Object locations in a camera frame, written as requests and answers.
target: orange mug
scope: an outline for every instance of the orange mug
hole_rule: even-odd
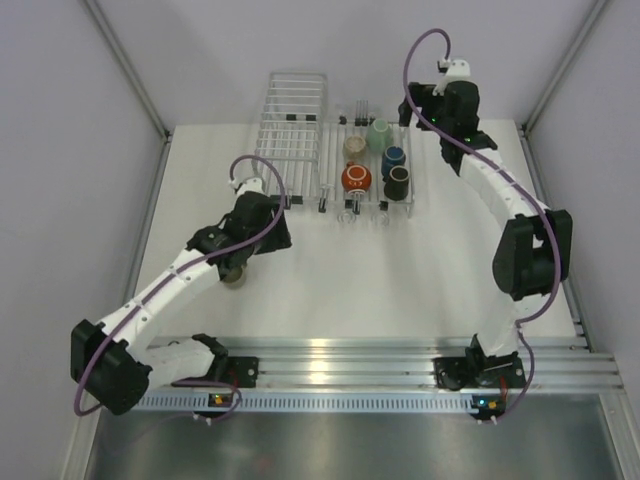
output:
[[[371,187],[372,176],[369,169],[353,162],[347,163],[342,171],[342,187],[347,192],[362,190],[366,192]]]

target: green cup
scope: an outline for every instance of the green cup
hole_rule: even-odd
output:
[[[367,129],[367,146],[373,153],[382,154],[393,145],[393,129],[389,122],[378,118]]]

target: white panel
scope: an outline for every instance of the white panel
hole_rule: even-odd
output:
[[[123,294],[159,138],[79,2],[2,2],[0,65],[0,476],[57,478],[69,335]]]
[[[555,206],[575,222],[573,268],[601,347],[640,415],[640,3],[612,2],[535,132]]]
[[[531,190],[514,123],[485,121],[481,128],[500,146],[505,166]],[[228,165],[255,135],[247,125],[176,129],[139,287],[197,229],[232,208]],[[411,143],[411,219],[396,212],[388,228],[375,228],[370,214],[363,214],[345,225],[335,212],[294,207],[286,213],[292,248],[252,257],[242,288],[219,284],[203,292],[161,335],[470,338],[478,332],[495,314],[494,300],[504,296],[491,274],[502,232],[477,193],[442,160],[434,133],[412,132]],[[575,336],[562,292],[526,333]]]
[[[485,118],[524,121],[573,36],[583,0],[103,0],[163,119],[248,122],[270,71],[329,75],[332,102],[367,98],[396,116],[411,43],[442,27],[471,64]],[[411,78],[435,82],[443,41]]]

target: cup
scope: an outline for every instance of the cup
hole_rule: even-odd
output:
[[[382,154],[393,144],[393,129],[386,120],[375,119],[367,128],[367,145],[373,153]]]
[[[398,165],[404,165],[406,161],[407,156],[405,155],[402,147],[398,147],[396,145],[387,147],[382,154],[382,168],[380,169],[382,179],[386,182],[391,169]]]
[[[360,160],[366,152],[367,142],[360,135],[347,137],[342,146],[342,154],[347,162]]]
[[[398,165],[389,172],[389,178],[384,185],[384,195],[395,202],[404,200],[409,195],[409,178],[411,174],[406,167]]]
[[[364,165],[357,165],[353,162],[347,163],[347,167],[342,172],[342,187],[347,192],[362,190],[366,192],[371,187],[372,175]]]

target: cable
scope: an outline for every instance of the cable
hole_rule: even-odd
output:
[[[233,405],[229,409],[227,409],[222,415],[220,415],[219,417],[216,417],[216,418],[207,418],[207,425],[208,426],[211,426],[214,423],[220,423],[221,421],[226,420],[227,418],[229,418],[231,416],[231,414],[242,403],[242,392],[240,392],[240,390],[237,387],[235,387],[234,385],[230,385],[228,383],[209,382],[209,381],[206,381],[206,380],[180,380],[178,382],[173,383],[173,385],[174,386],[180,386],[180,387],[222,387],[222,388],[229,388],[231,390],[231,394],[232,395],[237,395],[237,400],[235,402],[233,402]],[[129,448],[131,448],[133,445],[135,445],[140,440],[142,440],[143,437],[145,437],[146,435],[148,435],[149,433],[154,431],[156,428],[164,425],[167,422],[175,420],[177,418],[184,418],[184,417],[193,417],[196,420],[198,419],[198,415],[196,413],[190,413],[190,412],[180,412],[180,413],[176,413],[176,414],[173,414],[173,415],[168,415],[168,416],[166,416],[164,418],[161,418],[157,422],[152,423],[148,427],[144,428],[141,432],[139,432],[133,438],[133,440],[127,442],[124,446],[122,446],[122,445],[119,446],[118,448],[111,448],[110,446],[108,446],[107,443],[106,443],[106,440],[105,440],[105,435],[103,435],[102,442],[101,442],[101,447],[111,456],[120,456],[123,453],[125,453],[127,450],[129,450]]]
[[[528,317],[521,318],[515,321],[515,327],[518,334],[518,338],[520,339],[520,342],[525,347],[527,352],[529,352],[531,366],[529,368],[529,376],[527,378],[525,386],[522,388],[522,390],[518,394],[518,397],[514,400],[513,404],[500,417],[500,418],[504,418],[504,416],[507,413],[512,411],[522,401],[522,399],[524,398],[524,395],[526,394],[527,390],[529,390],[529,387],[533,382],[533,375],[535,372],[535,359],[534,359],[533,349],[527,343],[522,333],[522,325],[524,325],[525,323],[532,322],[537,318],[541,317],[542,315],[544,315],[544,313],[547,310],[549,310],[549,308],[553,304],[556,298],[556,295],[558,294],[558,290],[560,288],[560,277],[561,277],[560,249],[558,247],[558,240],[556,239],[555,233],[553,231],[553,227],[551,226],[551,223],[549,223],[549,219],[545,215],[544,210],[542,210],[542,207],[540,207],[536,199],[529,192],[527,192],[518,182],[516,182],[516,180],[511,175],[509,175],[507,172],[502,170],[502,168],[500,168],[498,164],[496,164],[486,156],[482,155],[481,153],[475,151],[468,145],[465,145],[464,143],[456,140],[451,135],[440,130],[433,123],[429,122],[426,118],[424,118],[422,113],[418,110],[418,107],[416,106],[415,102],[411,98],[411,92],[409,91],[409,66],[411,65],[411,59],[416,49],[423,42],[423,40],[425,40],[428,36],[433,35],[434,33],[438,33],[444,37],[444,40],[447,44],[447,50],[446,50],[447,59],[451,54],[451,38],[449,37],[447,32],[445,32],[441,28],[432,28],[430,30],[427,30],[422,35],[420,35],[417,38],[417,40],[413,43],[413,45],[409,49],[409,53],[407,54],[407,59],[405,60],[404,68],[402,71],[402,86],[404,87],[405,97],[407,99],[407,102],[409,103],[409,106],[411,107],[411,110],[413,111],[413,113],[416,114],[416,117],[418,117],[418,119],[429,128],[429,130],[432,130],[433,132],[437,133],[441,138],[444,138],[449,143],[455,145],[456,147],[461,149],[463,152],[469,155],[473,155],[478,160],[480,160],[481,162],[485,163],[486,165],[491,167],[493,170],[495,170],[500,176],[502,176],[502,178],[504,178],[508,183],[511,184],[511,186],[531,205],[531,207],[533,207],[533,209],[536,211],[536,213],[540,217],[540,220],[542,220],[542,224],[544,226],[545,232],[549,237],[549,243],[551,244],[551,251],[553,253],[553,264],[554,264],[553,284],[551,287],[549,298],[544,303],[544,305],[540,307],[540,310],[529,315]]]
[[[209,253],[207,255],[203,255],[202,257],[198,257],[198,258],[196,258],[194,260],[191,260],[191,261],[185,263],[184,265],[182,265],[181,267],[179,267],[176,270],[177,273],[182,273],[185,270],[187,270],[188,268],[190,268],[190,267],[192,267],[194,265],[197,265],[199,263],[206,262],[207,260],[209,260],[211,258],[219,257],[221,255],[226,255],[227,253],[235,252],[236,250],[243,249],[245,247],[248,247],[249,245],[253,245],[256,242],[259,242],[280,221],[280,218],[282,217],[282,214],[284,213],[285,187],[284,187],[284,182],[282,181],[282,177],[280,176],[280,173],[278,173],[278,170],[271,164],[271,162],[269,162],[268,160],[266,160],[266,159],[264,159],[262,157],[258,157],[257,155],[242,155],[242,156],[236,158],[231,163],[231,166],[229,168],[229,177],[231,178],[232,181],[235,180],[235,177],[234,177],[233,173],[234,173],[234,170],[235,170],[236,166],[241,161],[247,160],[247,159],[257,160],[258,162],[261,162],[264,165],[266,165],[267,168],[269,170],[271,170],[271,172],[273,173],[273,176],[276,178],[276,181],[278,182],[278,188],[280,189],[280,203],[278,205],[278,211],[276,212],[275,216],[273,217],[273,220],[271,220],[269,225],[267,225],[264,228],[264,230],[262,230],[261,232],[257,233],[253,237],[251,237],[251,238],[249,238],[249,239],[247,239],[247,240],[245,240],[243,242],[240,242],[240,243],[237,243],[235,245],[232,245],[230,247],[223,248],[223,249],[220,249],[220,250],[216,250],[215,252],[212,252],[212,253]],[[155,297],[158,294],[158,292],[160,292],[174,278],[175,278],[174,274],[169,274],[165,278],[163,278],[162,281],[160,281],[158,283],[158,285],[156,285],[155,288],[153,288],[142,299],[142,305],[147,304],[153,297]],[[118,335],[118,333],[124,328],[124,326],[127,323],[129,323],[136,316],[136,314],[140,310],[141,310],[141,306],[140,305],[136,305],[134,308],[132,308],[129,311],[129,313],[120,321],[120,323],[118,323],[118,325],[116,325],[116,327],[111,331],[111,333],[109,333],[109,335],[107,335],[107,337],[102,341],[102,343],[98,346],[96,351],[91,356],[91,359],[87,363],[87,366],[85,367],[84,372],[82,373],[82,376],[80,377],[80,381],[78,382],[78,388],[76,389],[76,394],[75,394],[75,397],[73,399],[73,411],[79,417],[84,417],[86,415],[90,415],[93,412],[97,411],[100,407],[102,407],[102,404],[98,403],[97,405],[94,405],[93,407],[91,407],[91,408],[89,408],[87,410],[82,410],[81,405],[80,405],[80,403],[82,401],[82,392],[84,392],[84,390],[85,390],[85,388],[87,386],[87,381],[89,379],[89,375],[91,375],[91,372],[95,368],[96,363],[98,362],[98,359],[102,356],[103,352],[107,348],[107,345],[109,345],[111,340],[113,340],[115,338],[115,336]]]

